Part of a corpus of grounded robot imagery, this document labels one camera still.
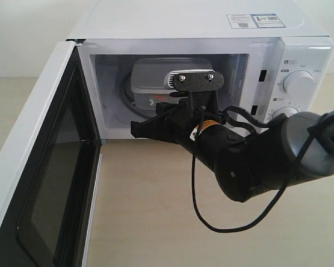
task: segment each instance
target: microwave label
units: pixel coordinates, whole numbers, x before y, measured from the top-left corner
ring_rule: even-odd
[[[232,29],[285,28],[276,14],[229,14]]]
[[[285,28],[276,14],[251,14],[257,28]]]
[[[250,14],[227,15],[233,29],[256,29],[256,23]]]

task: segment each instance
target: white wall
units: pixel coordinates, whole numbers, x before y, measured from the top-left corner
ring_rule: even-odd
[[[0,0],[0,77],[39,76],[56,42],[65,40],[91,1]],[[294,1],[334,39],[334,0]]]

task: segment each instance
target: white knob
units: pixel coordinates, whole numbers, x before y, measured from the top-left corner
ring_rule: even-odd
[[[298,110],[296,110],[294,107],[282,107],[272,115],[272,118],[275,118],[282,113],[285,114],[287,117],[291,117],[292,115],[296,114],[297,112],[298,112]]]
[[[316,84],[307,71],[296,71],[286,77],[283,89],[291,96],[310,97],[314,94]]]

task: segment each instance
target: control panel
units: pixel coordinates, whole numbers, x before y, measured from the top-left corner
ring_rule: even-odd
[[[265,122],[309,111],[334,51],[329,37],[282,37],[283,53]]]

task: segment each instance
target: microwave door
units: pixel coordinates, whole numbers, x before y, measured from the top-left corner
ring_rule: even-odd
[[[100,147],[75,43],[58,43],[0,152],[0,267],[82,265]]]

